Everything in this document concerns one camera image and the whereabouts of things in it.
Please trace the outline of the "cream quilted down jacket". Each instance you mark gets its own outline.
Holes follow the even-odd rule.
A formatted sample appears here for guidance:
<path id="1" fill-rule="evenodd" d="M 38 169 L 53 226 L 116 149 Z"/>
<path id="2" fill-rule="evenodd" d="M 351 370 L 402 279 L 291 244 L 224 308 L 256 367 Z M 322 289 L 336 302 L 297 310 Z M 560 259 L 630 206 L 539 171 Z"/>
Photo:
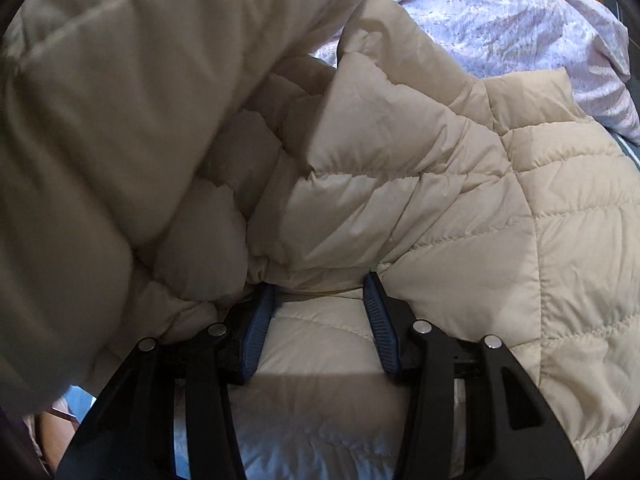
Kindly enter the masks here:
<path id="1" fill-rule="evenodd" d="M 639 162 L 566 70 L 467 72 L 393 0 L 1 0 L 1 406 L 277 289 L 252 479 L 387 479 L 362 301 L 502 339 L 594 474 L 639 408 Z"/>

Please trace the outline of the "blue white striped bedsheet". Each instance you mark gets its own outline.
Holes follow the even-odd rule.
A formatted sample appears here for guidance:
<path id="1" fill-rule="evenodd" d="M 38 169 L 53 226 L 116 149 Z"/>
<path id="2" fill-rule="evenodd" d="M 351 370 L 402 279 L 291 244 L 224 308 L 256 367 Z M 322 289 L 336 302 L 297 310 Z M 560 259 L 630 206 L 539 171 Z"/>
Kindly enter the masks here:
<path id="1" fill-rule="evenodd" d="M 79 386 L 70 386 L 64 394 L 64 399 L 70 412 L 76 417 L 78 422 L 82 422 L 90 408 L 92 408 L 96 397 L 88 393 Z"/>

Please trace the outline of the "lilac floral duvet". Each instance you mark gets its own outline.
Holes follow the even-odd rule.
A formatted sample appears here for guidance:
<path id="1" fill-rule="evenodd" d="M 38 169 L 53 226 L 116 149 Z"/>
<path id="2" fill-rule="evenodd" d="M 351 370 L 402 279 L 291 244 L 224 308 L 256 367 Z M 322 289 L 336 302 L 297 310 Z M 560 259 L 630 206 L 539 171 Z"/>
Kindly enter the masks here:
<path id="1" fill-rule="evenodd" d="M 562 68 L 576 103 L 639 141 L 627 27 L 596 0 L 393 0 L 470 74 Z"/>

